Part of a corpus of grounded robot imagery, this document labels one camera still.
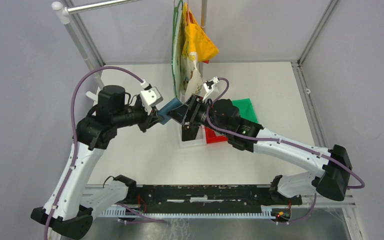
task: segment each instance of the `green object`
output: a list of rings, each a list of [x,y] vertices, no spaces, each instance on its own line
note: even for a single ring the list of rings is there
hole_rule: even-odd
[[[183,44],[180,42],[182,38],[180,33],[182,32],[181,27],[181,18],[182,18],[182,9],[183,9],[183,0],[179,0],[177,7],[173,11],[173,35],[172,35],[172,45],[171,45],[171,73],[173,75],[173,90],[174,95],[177,98],[180,98],[179,85],[181,82],[181,73],[180,73],[180,57],[182,54]]]
[[[256,113],[254,112],[251,99],[246,98],[246,99],[240,99],[240,100],[233,100],[232,104],[233,106],[239,109],[239,114],[241,118],[244,118],[254,123],[258,123],[257,116],[256,116]]]

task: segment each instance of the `white clip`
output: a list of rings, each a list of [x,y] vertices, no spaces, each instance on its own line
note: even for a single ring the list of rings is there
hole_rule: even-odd
[[[149,83],[147,83],[147,81],[145,81],[145,79],[142,79],[142,83],[140,84],[140,86],[143,88],[143,89],[146,89],[147,87],[149,87]]]
[[[216,76],[213,77],[211,80],[205,81],[203,83],[203,87],[205,90],[205,96],[202,99],[203,101],[205,101],[210,96],[210,94],[214,91],[218,83],[219,83],[219,78]]]
[[[98,96],[95,93],[92,93],[91,91],[86,92],[86,97],[92,101],[98,102]]]

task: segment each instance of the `reflective metal surface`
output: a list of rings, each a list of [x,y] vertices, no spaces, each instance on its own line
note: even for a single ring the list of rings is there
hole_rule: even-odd
[[[73,6],[73,7],[68,7],[67,12],[69,14],[77,14],[89,10],[94,10],[94,9],[100,9],[100,8],[106,8],[106,7],[111,7],[114,5],[119,5],[119,4],[127,4],[131,2],[136,2],[139,0],[109,0],[109,1],[100,1],[100,2],[94,2],[94,3],[89,3],[85,5],[80,5],[80,6]]]
[[[292,210],[292,219],[307,209]],[[291,225],[253,219],[167,219],[168,223],[124,225],[116,219],[97,218],[84,240],[350,240],[341,208],[317,208],[311,217]]]

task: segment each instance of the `green box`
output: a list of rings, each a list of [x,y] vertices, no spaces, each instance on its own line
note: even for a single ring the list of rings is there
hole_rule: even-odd
[[[258,123],[257,116],[256,116],[256,113],[254,112],[251,99],[246,98],[246,99],[240,99],[240,100],[233,100],[232,104],[233,106],[239,109],[239,114],[241,118],[244,118],[254,123]]]

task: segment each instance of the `red object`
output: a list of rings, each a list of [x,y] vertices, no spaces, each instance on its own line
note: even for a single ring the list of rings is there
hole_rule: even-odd
[[[226,142],[228,140],[225,136],[217,136],[213,130],[207,127],[205,128],[205,138],[207,144]]]

